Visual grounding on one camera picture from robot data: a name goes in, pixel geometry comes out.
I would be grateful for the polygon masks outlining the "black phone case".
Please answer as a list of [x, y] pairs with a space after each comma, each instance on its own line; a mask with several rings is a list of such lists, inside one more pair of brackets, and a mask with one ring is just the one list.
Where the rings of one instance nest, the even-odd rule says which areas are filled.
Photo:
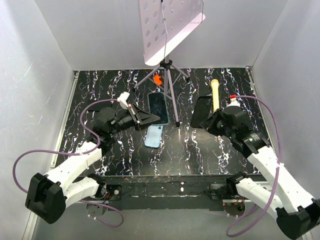
[[212, 97], [210, 95], [200, 96], [195, 104], [190, 126], [192, 128], [202, 128], [200, 124], [207, 120], [212, 108]]

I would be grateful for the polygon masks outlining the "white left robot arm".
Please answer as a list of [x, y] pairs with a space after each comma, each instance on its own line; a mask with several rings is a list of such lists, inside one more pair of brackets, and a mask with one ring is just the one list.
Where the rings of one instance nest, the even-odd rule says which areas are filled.
[[102, 177], [92, 173], [80, 181], [76, 179], [112, 148], [114, 134], [131, 127], [139, 131], [159, 120], [159, 116], [134, 104], [129, 104], [119, 113], [111, 107], [101, 109], [94, 122], [93, 133], [80, 148], [80, 155], [70, 156], [46, 174], [36, 173], [31, 178], [25, 207], [48, 224], [53, 224], [66, 208], [82, 199], [104, 199], [108, 190]]

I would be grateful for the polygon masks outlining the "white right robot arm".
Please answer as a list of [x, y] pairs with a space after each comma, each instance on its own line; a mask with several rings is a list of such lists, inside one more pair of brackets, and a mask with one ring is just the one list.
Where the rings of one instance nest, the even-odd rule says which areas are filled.
[[232, 146], [258, 168], [272, 186], [272, 191], [268, 191], [244, 173], [238, 173], [227, 179], [226, 192], [230, 198], [242, 196], [266, 209], [291, 240], [297, 240], [320, 224], [320, 201], [278, 162], [270, 143], [254, 130], [240, 106], [230, 104], [219, 109], [199, 125], [212, 135], [229, 138]]

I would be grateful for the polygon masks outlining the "black smartphone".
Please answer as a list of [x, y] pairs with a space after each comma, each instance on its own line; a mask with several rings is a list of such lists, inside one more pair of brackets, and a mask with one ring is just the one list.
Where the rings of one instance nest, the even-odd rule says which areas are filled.
[[151, 92], [147, 95], [149, 112], [160, 119], [153, 123], [155, 126], [169, 124], [166, 96], [162, 92]]

